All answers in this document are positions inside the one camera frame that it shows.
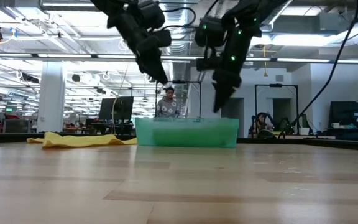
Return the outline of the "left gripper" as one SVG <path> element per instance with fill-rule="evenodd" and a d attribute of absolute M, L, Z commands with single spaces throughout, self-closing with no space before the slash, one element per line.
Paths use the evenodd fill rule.
<path fill-rule="evenodd" d="M 141 27 L 135 18 L 128 13 L 108 16 L 108 28 L 115 27 L 136 56 L 136 63 L 141 73 L 145 73 L 159 83 L 166 84 L 168 78 L 163 68 L 159 39 Z"/>

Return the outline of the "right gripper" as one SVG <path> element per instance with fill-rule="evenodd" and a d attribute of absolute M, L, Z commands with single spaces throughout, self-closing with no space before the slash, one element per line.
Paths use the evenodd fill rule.
<path fill-rule="evenodd" d="M 252 29 L 245 27 L 235 27 L 227 32 L 226 44 L 220 54 L 220 64 L 213 73 L 214 113 L 217 113 L 240 87 L 240 72 L 252 38 Z"/>

